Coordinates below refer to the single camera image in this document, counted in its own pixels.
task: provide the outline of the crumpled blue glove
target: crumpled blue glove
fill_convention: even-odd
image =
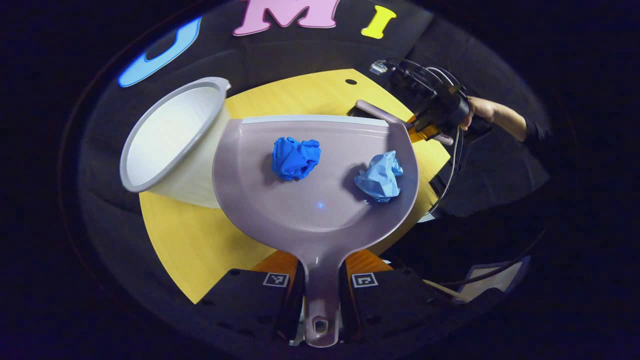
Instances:
[[[377,202],[389,202],[392,197],[400,194],[400,188],[396,182],[396,176],[401,176],[403,170],[396,160],[396,151],[375,155],[369,162],[366,172],[360,171],[355,177],[358,186],[367,195]]]
[[[299,142],[294,138],[279,138],[273,146],[271,169],[281,179],[304,179],[320,161],[320,143]]]

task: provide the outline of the yellow letter i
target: yellow letter i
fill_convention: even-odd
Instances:
[[[396,17],[396,13],[380,5],[376,5],[375,9],[376,15],[371,19],[369,26],[362,29],[360,33],[370,38],[382,38],[385,36],[382,31],[387,27],[389,20]]]

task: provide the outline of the wooden table surface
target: wooden table surface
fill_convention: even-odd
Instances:
[[[355,85],[346,83],[352,79]],[[232,119],[264,115],[345,115],[362,99],[401,119],[412,115],[400,101],[353,69],[296,76],[228,98]],[[437,196],[429,181],[449,159],[434,140],[413,144],[420,170],[418,197],[400,227],[369,250],[381,254],[429,210]],[[221,209],[203,208],[154,193],[140,193],[147,232],[158,258],[176,285],[194,304],[230,268],[251,269],[275,250],[243,234]]]

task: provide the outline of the black sleeve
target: black sleeve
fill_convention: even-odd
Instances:
[[[560,136],[555,129],[544,127],[525,119],[527,123],[527,138],[523,145],[540,161],[543,167],[554,175],[563,171],[566,164],[566,149],[561,146]]]

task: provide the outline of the human hand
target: human hand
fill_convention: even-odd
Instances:
[[[493,123],[493,118],[495,116],[496,109],[500,106],[498,103],[480,99],[479,97],[468,96],[469,99],[469,114],[462,120],[460,123],[460,127],[462,130],[469,130],[469,125],[471,125],[471,118],[475,115],[484,118],[488,122]]]

